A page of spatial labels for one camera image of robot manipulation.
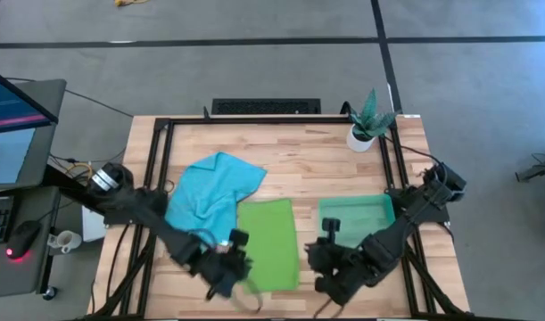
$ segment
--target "rolling caster wheel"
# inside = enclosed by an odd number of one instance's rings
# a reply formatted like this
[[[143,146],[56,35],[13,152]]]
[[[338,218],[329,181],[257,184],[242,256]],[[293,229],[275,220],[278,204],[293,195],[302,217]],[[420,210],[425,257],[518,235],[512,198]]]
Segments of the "rolling caster wheel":
[[[57,293],[58,293],[58,289],[56,289],[53,286],[48,286],[48,288],[46,289],[46,292],[42,294],[42,299],[51,300],[56,296]]]

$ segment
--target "potted plant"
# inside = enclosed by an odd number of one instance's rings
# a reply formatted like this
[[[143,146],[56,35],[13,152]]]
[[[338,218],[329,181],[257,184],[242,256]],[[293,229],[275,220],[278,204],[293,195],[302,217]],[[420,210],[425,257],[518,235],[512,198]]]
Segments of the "potted plant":
[[[353,126],[347,135],[347,145],[355,152],[369,149],[375,137],[385,134],[387,127],[395,120],[394,112],[376,114],[376,106],[376,91],[372,89],[360,115],[350,108]]]

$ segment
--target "computer mouse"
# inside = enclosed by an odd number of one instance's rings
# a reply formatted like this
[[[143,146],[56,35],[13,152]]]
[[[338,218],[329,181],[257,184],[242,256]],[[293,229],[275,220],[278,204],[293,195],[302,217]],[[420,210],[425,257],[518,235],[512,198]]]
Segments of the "computer mouse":
[[[38,221],[24,221],[12,231],[6,243],[6,256],[11,259],[21,258],[37,238],[42,225]]]

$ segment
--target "white paper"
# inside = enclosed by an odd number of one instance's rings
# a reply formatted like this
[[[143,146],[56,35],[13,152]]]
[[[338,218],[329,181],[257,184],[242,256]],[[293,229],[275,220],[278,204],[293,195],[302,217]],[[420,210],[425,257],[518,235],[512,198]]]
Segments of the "white paper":
[[[92,242],[105,237],[103,216],[82,206],[82,226],[84,242]]]

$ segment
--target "computer monitor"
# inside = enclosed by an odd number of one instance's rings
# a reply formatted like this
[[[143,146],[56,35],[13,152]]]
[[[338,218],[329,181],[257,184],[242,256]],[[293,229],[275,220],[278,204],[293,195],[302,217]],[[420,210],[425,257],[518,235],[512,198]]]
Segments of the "computer monitor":
[[[0,133],[51,123],[58,118],[0,75]]]

